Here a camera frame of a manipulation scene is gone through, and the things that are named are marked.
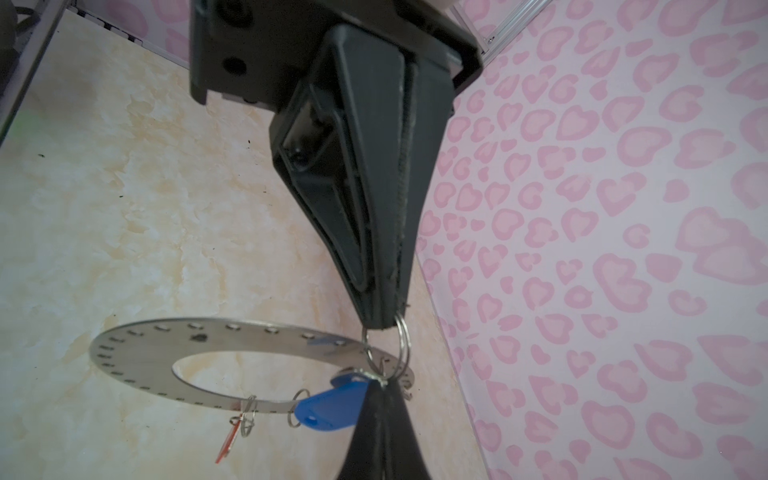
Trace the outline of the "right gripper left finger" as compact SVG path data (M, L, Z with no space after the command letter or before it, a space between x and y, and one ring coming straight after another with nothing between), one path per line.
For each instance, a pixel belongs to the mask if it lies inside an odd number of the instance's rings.
M377 480L384 477L384 394L374 381L366 390L357 424L338 480Z

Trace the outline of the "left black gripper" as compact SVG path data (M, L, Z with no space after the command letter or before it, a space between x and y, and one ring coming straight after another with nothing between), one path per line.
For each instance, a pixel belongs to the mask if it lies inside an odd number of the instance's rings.
M274 167L362 326L393 327L454 90L483 69L475 38L426 1L194 1L189 51L197 103L211 91L288 103L270 130Z

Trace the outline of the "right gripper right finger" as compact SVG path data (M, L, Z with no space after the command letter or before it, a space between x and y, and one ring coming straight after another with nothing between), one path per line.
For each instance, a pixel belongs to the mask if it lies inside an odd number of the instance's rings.
M400 386L390 382L384 393L383 478L430 480Z

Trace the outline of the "key with blue tag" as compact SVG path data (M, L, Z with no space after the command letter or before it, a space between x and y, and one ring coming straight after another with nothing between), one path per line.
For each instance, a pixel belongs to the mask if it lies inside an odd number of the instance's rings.
M383 377L374 367L379 352L351 338L301 331L287 338L286 354L337 368L327 389L312 394L303 388L285 403L290 417L317 431L354 426L368 386Z

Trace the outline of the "key with red tag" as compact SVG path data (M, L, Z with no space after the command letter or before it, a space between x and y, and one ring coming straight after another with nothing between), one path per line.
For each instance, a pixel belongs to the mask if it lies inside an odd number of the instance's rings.
M249 396L242 406L240 413L229 419L231 428L216 457L216 464L220 464L229 456L238 438L246 438L251 434L255 423L257 403L255 395Z

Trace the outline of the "perforated metal ring disc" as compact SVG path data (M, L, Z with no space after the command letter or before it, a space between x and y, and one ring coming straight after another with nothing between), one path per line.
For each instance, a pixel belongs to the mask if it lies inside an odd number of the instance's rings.
M112 379L177 402L239 411L244 397L205 390L181 377L175 365L195 355L254 352L295 356L342 369L374 372L382 366L409 390L415 374L404 359L361 341L306 327L226 318L167 318L107 330L91 343L92 362Z

